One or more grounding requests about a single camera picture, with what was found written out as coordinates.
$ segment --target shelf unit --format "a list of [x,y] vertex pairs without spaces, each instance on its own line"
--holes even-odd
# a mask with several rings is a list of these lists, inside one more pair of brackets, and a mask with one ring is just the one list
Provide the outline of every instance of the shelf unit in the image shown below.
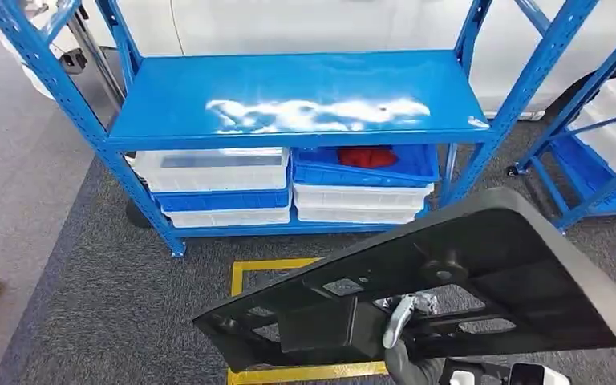
[[[513,0],[542,38],[495,119],[489,124],[469,83],[473,47],[491,0],[473,0],[456,45],[440,51],[394,51],[295,55],[143,58],[136,49],[116,0],[97,0],[117,42],[127,84],[123,92],[104,55],[85,28],[80,0],[59,4],[52,25],[36,30],[17,2],[0,0],[0,29],[26,65],[42,80],[98,157],[123,185],[173,255],[185,252],[186,237],[283,233],[383,231],[391,225],[302,223],[286,225],[176,229],[160,212],[124,159],[125,152],[264,146],[448,144],[440,203],[461,199],[472,187],[517,117],[568,46],[598,0],[567,0],[549,21],[532,0]],[[105,128],[48,49],[64,23],[97,67],[118,114]],[[332,124],[305,124],[291,114],[266,121],[223,116],[220,107],[245,108],[264,101],[289,107],[304,101],[320,108],[360,102],[382,108],[388,119],[346,113]],[[414,113],[395,110],[394,102]],[[452,180],[457,145],[474,144],[468,165]]]
[[[522,174],[532,166],[548,189],[561,216],[554,224],[565,230],[584,217],[616,215],[616,172],[577,135],[616,123],[616,116],[585,127],[571,129],[569,125],[577,118],[585,104],[596,96],[601,86],[616,71],[616,48],[580,91],[563,108],[544,134],[509,169],[512,175]],[[569,207],[558,187],[547,173],[541,157],[550,153],[557,165],[573,186],[579,203]]]

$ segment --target plastic bin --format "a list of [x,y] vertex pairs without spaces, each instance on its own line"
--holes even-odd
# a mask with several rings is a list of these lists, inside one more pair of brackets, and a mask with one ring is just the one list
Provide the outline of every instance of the plastic bin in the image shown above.
[[391,146],[398,161],[388,167],[358,168],[338,162],[337,148],[294,148],[294,182],[312,185],[426,187],[438,181],[434,144]]
[[294,203],[297,206],[415,209],[424,207],[424,199],[433,193],[433,183],[422,188],[314,186],[294,184]]
[[[579,116],[569,125],[569,129],[575,131],[614,117],[616,117],[616,95],[602,88],[594,101],[580,111]],[[593,157],[602,158],[604,167],[616,174],[616,123],[580,133],[577,137],[583,144],[589,146],[588,148],[585,146],[586,151],[593,153]]]
[[[575,136],[552,142],[552,154],[561,165],[572,186],[582,198],[591,197],[616,174],[589,146]],[[594,210],[596,213],[616,213],[616,192]]]
[[350,222],[404,224],[414,221],[421,209],[379,209],[366,207],[296,206],[298,219],[304,222]]
[[152,194],[174,227],[217,227],[289,223],[291,173],[285,188],[218,192],[158,192]]
[[274,190],[224,190],[212,192],[156,192],[163,212],[226,209],[274,209],[291,202],[291,174],[285,171],[285,188]]
[[286,188],[287,148],[143,151],[133,169],[153,193]]
[[221,227],[289,223],[290,206],[273,209],[230,209],[164,212],[173,227]]

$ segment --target black plastic panel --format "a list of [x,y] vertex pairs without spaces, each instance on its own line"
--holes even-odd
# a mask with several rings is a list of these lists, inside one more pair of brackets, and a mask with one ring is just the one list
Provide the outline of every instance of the black plastic panel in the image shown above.
[[[411,358],[616,347],[616,285],[503,188],[247,290],[194,323],[233,371],[380,360],[388,314],[372,302],[448,284],[485,306],[413,318],[402,335]],[[272,314],[250,311],[257,306]],[[496,318],[512,327],[460,327]],[[253,331],[275,323],[279,342]]]

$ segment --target white storage bin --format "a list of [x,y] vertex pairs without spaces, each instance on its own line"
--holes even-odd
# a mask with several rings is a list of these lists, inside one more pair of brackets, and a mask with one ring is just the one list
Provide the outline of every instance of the white storage bin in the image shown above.
[[[610,85],[604,84],[598,95],[584,106],[569,128],[575,131],[614,117],[616,117],[616,91]],[[616,123],[583,132],[577,137],[582,143],[591,147],[616,173]]]
[[304,222],[350,222],[403,224],[414,221],[421,209],[335,208],[296,206],[298,219]]
[[414,209],[424,206],[433,192],[433,183],[425,188],[316,186],[294,183],[294,202],[298,206],[327,208]]
[[133,169],[153,193],[286,187],[288,148],[142,151]]
[[173,227],[227,227],[289,223],[291,203],[272,209],[230,209],[210,211],[174,211],[164,215],[171,218]]

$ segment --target caster wheel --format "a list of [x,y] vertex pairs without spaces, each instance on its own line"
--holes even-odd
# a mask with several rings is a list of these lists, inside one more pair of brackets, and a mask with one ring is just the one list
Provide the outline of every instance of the caster wheel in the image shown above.
[[135,227],[140,227],[141,229],[152,228],[152,223],[138,209],[138,206],[130,200],[126,204],[126,219]]
[[516,166],[508,166],[506,168],[506,175],[507,176],[518,176],[518,168],[516,168]]

